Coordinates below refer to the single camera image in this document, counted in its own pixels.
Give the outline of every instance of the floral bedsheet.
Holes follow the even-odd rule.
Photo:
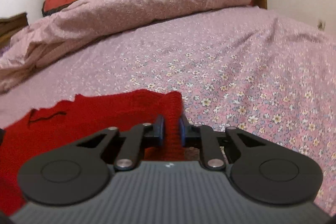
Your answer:
[[[275,12],[228,8],[112,35],[0,96],[0,127],[75,94],[182,93],[190,123],[238,126],[313,158],[336,213],[336,44]]]

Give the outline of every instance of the pink duvet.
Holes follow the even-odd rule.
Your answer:
[[[0,58],[0,93],[36,70],[93,40],[154,20],[211,9],[248,5],[251,0],[79,0],[50,17],[38,20],[12,37]]]
[[[75,94],[177,90],[190,123],[238,126],[313,158],[315,202],[335,214],[335,51],[332,37],[272,11],[178,17],[109,36],[0,95],[0,127]]]

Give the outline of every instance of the red knitted fabric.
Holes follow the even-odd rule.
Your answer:
[[[181,113],[180,93],[148,90],[99,97],[76,95],[74,102],[61,101],[50,109],[32,110],[5,129],[0,146],[0,210],[10,215],[23,205],[16,176],[28,159],[110,126],[125,131],[139,123],[153,123],[162,114],[166,129],[164,146],[147,149],[145,159],[183,160]]]

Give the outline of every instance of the crumpled blanket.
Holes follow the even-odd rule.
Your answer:
[[[248,5],[251,0],[79,0],[50,17],[38,20],[11,39],[0,58],[0,93],[36,70],[93,40],[196,12]]]
[[[0,48],[0,57],[3,56],[3,54],[7,52],[8,50],[9,50],[9,46]]]

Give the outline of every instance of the gray ribbed surface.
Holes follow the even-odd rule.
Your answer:
[[[11,219],[16,224],[324,224],[329,216],[307,203],[272,208],[238,194],[226,176],[197,161],[143,161],[119,172],[95,198],[71,207],[29,203]]]

